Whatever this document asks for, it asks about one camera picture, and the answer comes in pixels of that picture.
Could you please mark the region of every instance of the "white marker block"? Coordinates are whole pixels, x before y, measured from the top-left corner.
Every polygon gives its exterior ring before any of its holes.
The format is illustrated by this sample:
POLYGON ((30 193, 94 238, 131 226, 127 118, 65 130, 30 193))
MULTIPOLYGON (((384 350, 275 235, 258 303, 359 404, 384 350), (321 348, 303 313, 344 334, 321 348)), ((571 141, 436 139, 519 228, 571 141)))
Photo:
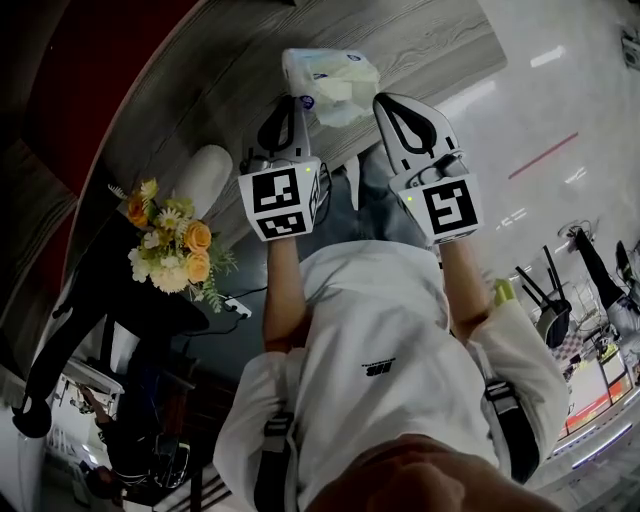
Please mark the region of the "white marker block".
POLYGON ((291 163, 238 178, 251 226, 263 242, 313 231, 320 160, 291 163))
POLYGON ((398 197, 430 243, 450 242, 484 225, 480 187, 474 174, 401 190, 398 197))

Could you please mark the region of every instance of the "red stripe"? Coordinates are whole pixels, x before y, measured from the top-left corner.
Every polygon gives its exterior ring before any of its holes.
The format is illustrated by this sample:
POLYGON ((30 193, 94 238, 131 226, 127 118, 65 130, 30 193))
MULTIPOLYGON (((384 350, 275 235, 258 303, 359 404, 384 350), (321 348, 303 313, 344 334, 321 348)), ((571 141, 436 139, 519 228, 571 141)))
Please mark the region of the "red stripe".
POLYGON ((520 167, 520 169, 518 169, 517 171, 511 173, 509 175, 508 179, 511 178, 515 178, 518 174, 520 174, 521 172, 526 171, 529 167, 531 167, 533 164, 538 163, 540 160, 542 160, 545 156, 550 155, 551 153, 553 153, 556 149, 560 148, 561 146, 564 146, 567 142, 569 142, 570 140, 575 139, 578 136, 578 132, 574 133, 573 135, 569 135, 566 139, 558 142, 555 146, 550 147, 549 149, 547 149, 544 153, 542 153, 541 155, 535 157, 533 160, 531 160, 531 162, 529 162, 528 164, 523 165, 522 167, 520 167))

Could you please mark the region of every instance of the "logo on shirt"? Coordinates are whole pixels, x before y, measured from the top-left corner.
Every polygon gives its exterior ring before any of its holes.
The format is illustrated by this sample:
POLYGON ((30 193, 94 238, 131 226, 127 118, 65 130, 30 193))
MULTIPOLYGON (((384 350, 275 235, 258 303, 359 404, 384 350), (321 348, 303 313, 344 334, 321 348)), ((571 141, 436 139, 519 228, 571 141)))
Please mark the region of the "logo on shirt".
POLYGON ((375 377, 381 373, 387 373, 391 369, 391 363, 396 360, 387 359, 385 361, 378 361, 377 363, 363 364, 362 367, 367 369, 367 377, 375 377))

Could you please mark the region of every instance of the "power strip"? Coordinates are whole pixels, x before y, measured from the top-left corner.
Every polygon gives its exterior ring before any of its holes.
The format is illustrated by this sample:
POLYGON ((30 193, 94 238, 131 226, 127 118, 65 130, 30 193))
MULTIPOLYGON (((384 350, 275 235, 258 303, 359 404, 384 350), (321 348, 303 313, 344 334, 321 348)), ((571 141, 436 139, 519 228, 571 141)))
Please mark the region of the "power strip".
POLYGON ((251 318, 251 310, 237 299, 227 299, 224 303, 239 315, 246 315, 245 318, 251 318))

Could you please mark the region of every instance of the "hair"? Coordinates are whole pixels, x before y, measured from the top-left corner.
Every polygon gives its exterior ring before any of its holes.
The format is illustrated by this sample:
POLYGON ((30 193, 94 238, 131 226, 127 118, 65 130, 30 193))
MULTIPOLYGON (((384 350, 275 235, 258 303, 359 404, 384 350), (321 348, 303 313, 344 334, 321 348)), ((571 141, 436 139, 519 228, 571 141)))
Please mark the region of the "hair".
POLYGON ((103 500, 110 500, 116 495, 116 487, 114 482, 104 482, 100 478, 100 474, 97 471, 98 468, 92 469, 87 473, 84 481, 87 487, 96 498, 103 500))

